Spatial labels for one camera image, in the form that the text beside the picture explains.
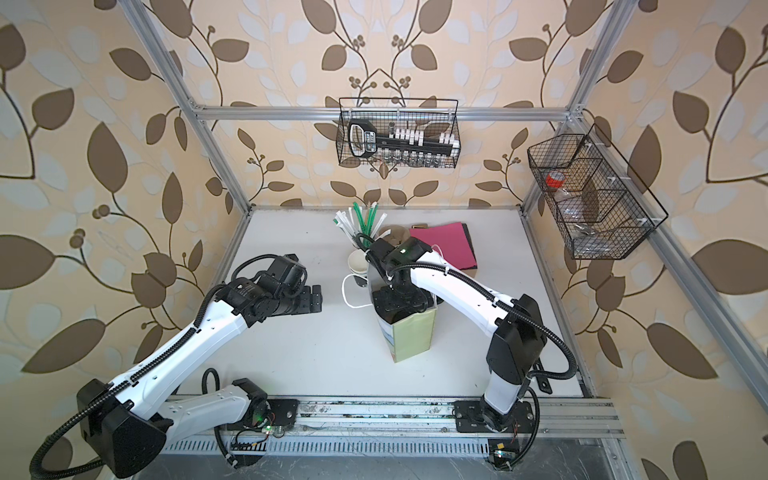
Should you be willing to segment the stack of paper cups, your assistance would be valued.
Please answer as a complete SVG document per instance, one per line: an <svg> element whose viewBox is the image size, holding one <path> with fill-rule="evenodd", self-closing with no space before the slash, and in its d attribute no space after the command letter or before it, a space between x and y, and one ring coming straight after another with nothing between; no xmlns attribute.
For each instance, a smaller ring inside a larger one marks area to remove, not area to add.
<svg viewBox="0 0 768 480"><path fill-rule="evenodd" d="M355 283L365 288L367 286L368 262L362 250L353 251L347 259L347 264Z"/></svg>

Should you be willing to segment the brown pulp cup carrier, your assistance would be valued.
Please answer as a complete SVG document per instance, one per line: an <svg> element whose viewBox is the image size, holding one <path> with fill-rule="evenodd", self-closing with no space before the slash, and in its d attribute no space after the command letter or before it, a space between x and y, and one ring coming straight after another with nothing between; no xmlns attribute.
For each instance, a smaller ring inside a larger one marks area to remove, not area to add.
<svg viewBox="0 0 768 480"><path fill-rule="evenodd" d="M401 225L384 226L379 234L381 238L395 247L401 245L410 237L409 230Z"/></svg>

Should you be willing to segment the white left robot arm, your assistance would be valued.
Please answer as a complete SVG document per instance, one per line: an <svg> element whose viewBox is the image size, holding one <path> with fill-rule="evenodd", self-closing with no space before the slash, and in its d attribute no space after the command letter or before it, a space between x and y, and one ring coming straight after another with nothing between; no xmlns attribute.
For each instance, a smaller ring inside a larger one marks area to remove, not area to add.
<svg viewBox="0 0 768 480"><path fill-rule="evenodd" d="M268 255L267 269L205 295L190 325L131 369L104 383L93 379L77 393L78 411L50 434L32 456L34 479L63 479L106 466L119 479L140 472L176 440L233 424L252 415L266 393L248 379L192 399L171 395L204 361L230 340L270 317L319 313L319 286L308 286L307 269L295 254ZM53 470L44 459L66 433L79 428L96 459Z"/></svg>

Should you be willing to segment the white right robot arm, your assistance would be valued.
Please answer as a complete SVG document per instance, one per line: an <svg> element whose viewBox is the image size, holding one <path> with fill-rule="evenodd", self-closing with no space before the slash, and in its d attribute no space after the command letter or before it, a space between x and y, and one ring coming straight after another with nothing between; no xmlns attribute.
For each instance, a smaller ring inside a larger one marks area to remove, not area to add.
<svg viewBox="0 0 768 480"><path fill-rule="evenodd" d="M354 242L383 281L370 291L381 320L395 325L433 309L441 299L489 336L490 380L480 415L490 430L503 432L512 426L513 408L531 379L569 380L576 375L573 352L544 325L529 295L513 298L482 285L414 237L393 246L358 233Z"/></svg>

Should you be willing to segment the green white paper gift bag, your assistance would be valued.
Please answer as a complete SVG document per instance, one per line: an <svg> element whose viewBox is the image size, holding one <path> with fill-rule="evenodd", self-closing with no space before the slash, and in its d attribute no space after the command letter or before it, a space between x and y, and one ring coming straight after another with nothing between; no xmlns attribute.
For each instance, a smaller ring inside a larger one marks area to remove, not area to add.
<svg viewBox="0 0 768 480"><path fill-rule="evenodd" d="M347 283L363 282L370 299L366 303L351 303L347 296ZM437 298L426 290L416 288L408 294L397 292L392 286L374 286L371 280L350 273L341 282L342 300L350 309L372 308L384 340L395 363L428 351L431 347Z"/></svg>

